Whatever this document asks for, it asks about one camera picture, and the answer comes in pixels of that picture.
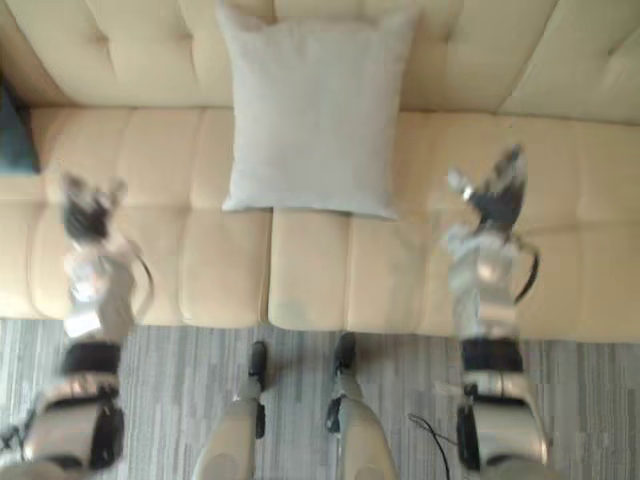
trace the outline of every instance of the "tufted cushion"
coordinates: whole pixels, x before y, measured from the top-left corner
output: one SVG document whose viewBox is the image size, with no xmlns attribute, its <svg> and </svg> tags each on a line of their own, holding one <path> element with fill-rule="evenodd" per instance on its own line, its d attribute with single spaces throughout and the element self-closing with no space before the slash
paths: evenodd
<svg viewBox="0 0 640 480">
<path fill-rule="evenodd" d="M 230 106 L 215 3 L 0 0 L 7 75 L 36 105 Z M 393 5 L 417 4 L 406 110 L 640 123 L 637 0 L 233 3 L 267 21 L 378 17 Z"/>
<path fill-rule="evenodd" d="M 480 179 L 522 142 L 529 189 L 519 230 L 542 250 L 521 309 L 527 338 L 637 341 L 640 127 L 475 114 L 401 114 L 399 221 L 277 210 L 269 319 L 290 329 L 451 335 L 450 259 L 439 245 L 473 220 L 449 193 L 457 165 Z M 523 258 L 515 283 L 526 279 Z"/>
<path fill-rule="evenodd" d="M 128 184 L 115 228 L 142 247 L 156 282 L 146 323 L 255 325 L 265 316 L 269 212 L 220 211 L 231 169 L 229 110 L 41 109 L 32 112 L 44 174 L 0 177 L 0 315 L 62 318 L 60 173 Z M 146 290 L 137 269 L 134 305 Z"/>
</svg>

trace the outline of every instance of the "black cable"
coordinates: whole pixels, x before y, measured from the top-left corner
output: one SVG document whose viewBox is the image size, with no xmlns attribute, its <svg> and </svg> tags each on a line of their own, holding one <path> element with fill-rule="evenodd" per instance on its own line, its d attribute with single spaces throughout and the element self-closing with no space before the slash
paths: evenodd
<svg viewBox="0 0 640 480">
<path fill-rule="evenodd" d="M 518 246 L 523 251 L 528 251 L 529 253 L 531 253 L 531 256 L 533 257 L 533 263 L 531 264 L 529 278 L 527 278 L 527 281 L 523 285 L 522 290 L 520 290 L 520 293 L 518 293 L 518 295 L 516 296 L 515 302 L 517 304 L 517 303 L 520 303 L 520 300 L 522 300 L 524 297 L 527 296 L 527 294 L 531 290 L 531 287 L 533 287 L 533 284 L 536 283 L 536 280 L 538 279 L 538 271 L 540 270 L 540 251 L 530 243 L 526 243 L 522 241 L 519 237 L 515 235 L 514 235 L 514 239 L 516 240 L 516 242 L 518 243 Z"/>
<path fill-rule="evenodd" d="M 156 287 L 155 287 L 155 281 L 153 279 L 153 274 L 151 273 L 151 269 L 149 268 L 149 265 L 147 265 L 147 262 L 144 261 L 144 258 L 142 258 L 142 255 L 138 254 L 136 255 L 136 257 L 140 262 L 140 264 L 142 265 L 142 268 L 144 269 L 144 273 L 147 276 L 147 281 L 148 281 L 147 295 L 142 301 L 142 303 L 140 304 L 140 307 L 138 307 L 138 311 L 135 313 L 136 322 L 142 323 L 142 319 L 151 309 L 151 304 L 153 303 L 153 300 L 156 294 Z"/>
<path fill-rule="evenodd" d="M 415 423 L 418 426 L 418 428 L 428 431 L 433 436 L 433 440 L 436 442 L 436 445 L 438 446 L 438 450 L 440 450 L 440 454 L 442 455 L 442 462 L 444 463 L 446 479 L 451 480 L 451 471 L 449 470 L 449 460 L 447 460 L 447 454 L 444 452 L 444 448 L 442 448 L 440 439 L 448 442 L 453 446 L 458 446 L 458 444 L 453 440 L 451 440 L 450 438 L 445 437 L 444 435 L 441 435 L 438 432 L 436 432 L 431 426 L 431 424 L 427 422 L 420 415 L 416 415 L 415 413 L 410 413 L 409 415 L 407 415 L 407 418 L 411 420 L 413 423 Z"/>
</svg>

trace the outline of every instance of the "floor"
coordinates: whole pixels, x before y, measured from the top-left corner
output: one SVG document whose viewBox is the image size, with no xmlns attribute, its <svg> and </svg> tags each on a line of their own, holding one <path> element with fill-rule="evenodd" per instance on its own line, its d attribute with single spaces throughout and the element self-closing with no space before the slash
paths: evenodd
<svg viewBox="0 0 640 480">
<path fill-rule="evenodd" d="M 323 418 L 336 334 L 266 326 L 138 329 L 122 365 L 126 453 L 100 478 L 189 479 L 200 447 L 245 375 L 247 347 L 257 338 L 268 342 L 272 361 L 256 478 L 335 478 L 336 441 L 325 433 Z M 423 415 L 455 437 L 456 400 L 436 392 L 459 377 L 456 342 L 381 335 L 358 340 L 359 379 L 380 414 L 400 478 L 444 479 L 432 439 L 406 416 Z M 52 378 L 62 345 L 59 322 L 0 319 L 0 424 L 24 415 Z M 553 439 L 553 464 L 576 480 L 640 478 L 640 345 L 531 342 L 524 353 Z M 453 478 L 464 478 L 455 449 L 445 448 Z"/>
</svg>

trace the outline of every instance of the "dark teal pillow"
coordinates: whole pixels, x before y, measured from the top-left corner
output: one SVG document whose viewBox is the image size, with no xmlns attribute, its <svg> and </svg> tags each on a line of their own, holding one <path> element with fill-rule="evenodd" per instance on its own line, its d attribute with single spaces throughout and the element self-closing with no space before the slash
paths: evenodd
<svg viewBox="0 0 640 480">
<path fill-rule="evenodd" d="M 39 172 L 38 156 L 29 130 L 18 115 L 13 97 L 2 86 L 0 103 L 0 175 Z"/>
</svg>

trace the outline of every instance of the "seat cushion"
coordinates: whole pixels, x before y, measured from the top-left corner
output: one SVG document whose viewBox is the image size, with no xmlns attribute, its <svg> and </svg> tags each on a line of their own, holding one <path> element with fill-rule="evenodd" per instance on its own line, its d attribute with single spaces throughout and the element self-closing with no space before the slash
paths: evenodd
<svg viewBox="0 0 640 480">
<path fill-rule="evenodd" d="M 477 114 L 402 113 L 398 221 L 276 210 L 269 319 L 289 329 L 452 335 L 448 227 L 474 215 L 449 166 L 479 181 L 510 143 L 529 164 L 518 230 L 542 252 L 518 312 L 525 338 L 637 341 L 640 128 Z M 514 291 L 530 259 L 520 259 Z"/>
<path fill-rule="evenodd" d="M 43 174 L 0 178 L 0 316 L 62 318 L 69 308 L 62 262 L 60 173 L 128 194 L 114 228 L 142 247 L 156 297 L 144 323 L 221 328 L 266 315 L 270 212 L 225 214 L 233 114 L 227 109 L 35 109 Z M 145 295 L 139 266 L 133 305 Z"/>
</svg>

